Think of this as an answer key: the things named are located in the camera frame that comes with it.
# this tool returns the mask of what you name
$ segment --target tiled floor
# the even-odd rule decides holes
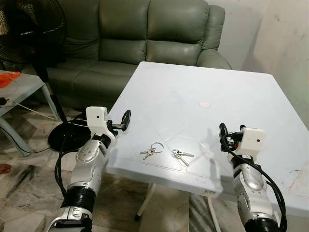
[[[45,105],[24,102],[52,116]],[[78,112],[65,110],[67,116]],[[36,150],[48,147],[47,136],[57,122],[14,108],[6,120]],[[21,157],[0,132],[0,163],[12,164],[9,174],[0,175],[0,232],[43,232],[56,216],[62,202],[54,180],[58,154],[46,150]],[[64,185],[70,179],[75,155],[62,159]],[[147,184],[105,174],[94,207],[93,232],[214,232],[207,199],[176,189],[158,186],[140,222],[133,220],[147,191]],[[244,231],[235,203],[213,200],[222,232]],[[298,230],[309,227],[303,218],[292,218]]]

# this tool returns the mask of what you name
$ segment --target white table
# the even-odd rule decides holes
[[[126,109],[131,123],[110,147],[107,172],[235,200],[219,124],[231,132],[244,124],[267,132],[257,163],[281,189],[287,214],[309,217],[309,132],[272,75],[141,62],[110,119],[120,121]],[[156,141],[164,151],[143,160],[140,152]],[[188,167],[172,157],[175,148],[195,155]]]
[[[7,71],[0,70],[0,73],[7,73]],[[44,96],[47,99],[47,102],[57,120],[60,120],[58,113],[56,111],[56,107],[53,104],[50,93],[45,85],[45,83],[35,75],[29,75],[22,73],[17,79],[12,81],[9,85],[4,88],[0,88],[0,97],[5,97],[6,99],[11,99],[13,101],[13,105],[9,107],[0,108],[0,127],[4,128],[18,143],[18,145],[24,149],[25,151],[33,152],[33,149],[30,148],[27,143],[18,135],[18,133],[10,126],[10,124],[2,117],[5,113],[9,112],[13,109],[16,104],[20,103],[31,94],[33,94],[38,89],[42,89]],[[7,134],[9,140],[14,144],[16,149],[23,155],[28,156],[30,153],[21,150],[13,139]]]

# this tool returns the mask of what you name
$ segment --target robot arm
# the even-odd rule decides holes
[[[131,111],[127,110],[121,124],[107,121],[104,107],[86,109],[91,139],[76,155],[76,166],[59,210],[48,232],[91,232],[92,211],[101,185],[102,171],[107,164],[107,149],[118,132],[125,131],[130,123]]]
[[[261,170],[260,166],[254,163],[262,149],[265,132],[243,125],[240,130],[228,133],[225,124],[220,124],[221,151],[229,152],[228,161],[233,165],[233,190],[237,196],[241,222],[247,232],[285,231],[278,227],[267,196],[266,180],[258,170]]]

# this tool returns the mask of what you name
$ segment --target white wall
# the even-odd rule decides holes
[[[219,52],[234,70],[240,70],[258,31],[268,0],[206,0],[225,8]]]
[[[272,74],[309,128],[309,0],[269,1],[242,70]]]

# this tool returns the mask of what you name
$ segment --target fan grille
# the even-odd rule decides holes
[[[28,62],[26,44],[12,35],[4,13],[7,4],[14,4],[26,12],[42,31],[43,46],[61,46],[66,36],[66,21],[63,11],[56,0],[0,0],[0,59],[13,63]]]

